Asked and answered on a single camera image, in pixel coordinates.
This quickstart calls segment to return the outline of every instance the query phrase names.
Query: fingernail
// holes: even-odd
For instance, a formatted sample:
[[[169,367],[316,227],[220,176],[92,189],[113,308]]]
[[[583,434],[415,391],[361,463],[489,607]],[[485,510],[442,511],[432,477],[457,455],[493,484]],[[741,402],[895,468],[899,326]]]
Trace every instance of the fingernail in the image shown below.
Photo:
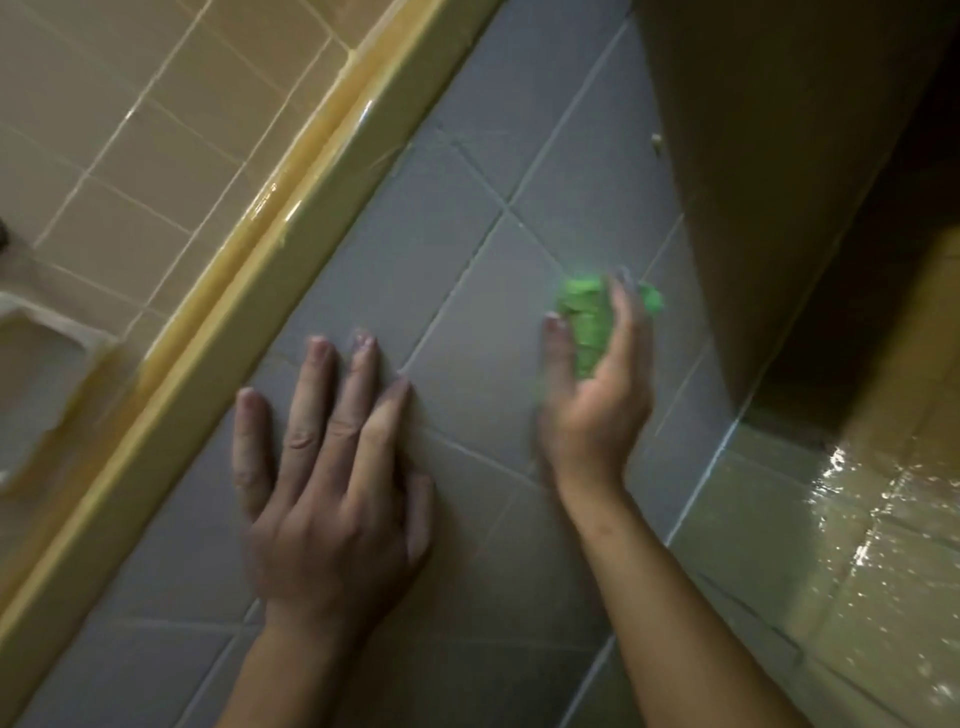
[[[353,353],[365,352],[371,347],[373,337],[366,331],[357,331],[353,334]]]
[[[237,392],[237,407],[249,407],[251,403],[251,394],[253,394],[252,387],[244,387],[243,389]]]
[[[630,273],[630,269],[625,265],[621,265],[616,269],[616,278],[627,288],[628,291],[633,291],[636,289],[636,283],[634,283],[634,277]]]
[[[566,319],[556,311],[546,315],[546,327],[550,331],[563,331],[566,328]]]
[[[320,361],[326,356],[330,342],[322,336],[309,336],[306,340],[306,355],[314,361]]]

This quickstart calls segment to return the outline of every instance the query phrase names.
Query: shower area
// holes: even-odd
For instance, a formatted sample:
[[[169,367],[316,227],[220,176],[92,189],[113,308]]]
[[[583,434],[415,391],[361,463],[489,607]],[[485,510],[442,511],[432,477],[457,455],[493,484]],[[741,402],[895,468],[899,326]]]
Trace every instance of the shower area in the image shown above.
[[[256,3],[197,22],[232,5]],[[658,535],[818,728],[960,723],[960,11],[493,5],[409,139],[337,178],[375,192],[302,294],[272,286],[283,314],[229,329],[266,333],[209,388],[211,426],[17,728],[212,728],[263,620],[228,393],[264,393],[279,431],[304,337],[343,349],[357,326],[413,382],[404,447],[441,513],[338,728],[641,725],[529,448],[541,316],[564,278],[621,265],[666,303],[626,477]],[[271,270],[331,228],[311,184],[270,228]],[[230,285],[258,300],[254,276]]]

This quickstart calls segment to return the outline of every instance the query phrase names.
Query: forearm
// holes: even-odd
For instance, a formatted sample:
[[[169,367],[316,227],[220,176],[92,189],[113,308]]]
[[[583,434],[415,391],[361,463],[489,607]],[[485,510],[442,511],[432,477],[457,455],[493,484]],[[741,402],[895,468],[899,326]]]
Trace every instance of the forearm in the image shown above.
[[[217,728],[323,728],[351,652],[267,627],[253,643]]]
[[[580,533],[647,723],[806,726],[625,491],[580,486],[562,488],[564,505]]]

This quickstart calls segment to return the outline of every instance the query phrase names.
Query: hand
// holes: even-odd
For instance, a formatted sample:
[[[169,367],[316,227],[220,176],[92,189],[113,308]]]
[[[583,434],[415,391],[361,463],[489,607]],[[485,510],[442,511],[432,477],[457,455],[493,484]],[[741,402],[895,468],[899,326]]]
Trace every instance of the hand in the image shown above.
[[[359,333],[340,400],[337,355],[311,338],[274,476],[270,407],[237,395],[234,480],[251,519],[252,577],[267,633],[287,643],[356,650],[422,566],[433,530],[431,478],[397,471],[396,437],[410,391],[395,381],[374,402],[378,352]]]
[[[560,489],[619,489],[627,458],[653,409],[652,331],[634,296],[609,278],[614,330],[593,378],[578,381],[576,347],[556,313],[543,323],[544,381],[540,445]]]

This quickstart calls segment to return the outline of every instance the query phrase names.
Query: knuckle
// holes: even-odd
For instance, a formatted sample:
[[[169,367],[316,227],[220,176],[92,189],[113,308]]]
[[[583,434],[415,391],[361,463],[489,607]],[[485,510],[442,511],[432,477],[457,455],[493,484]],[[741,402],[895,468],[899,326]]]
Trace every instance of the knuckle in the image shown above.
[[[366,445],[374,447],[385,447],[390,445],[392,431],[382,422],[369,421],[363,428],[360,437]]]
[[[287,433],[286,446],[290,449],[307,449],[320,442],[320,431],[311,427],[298,427]]]
[[[257,486],[257,477],[252,470],[246,468],[234,471],[233,485],[241,491],[252,490]]]
[[[360,435],[361,424],[349,417],[334,416],[326,424],[326,432],[338,440],[352,440]]]

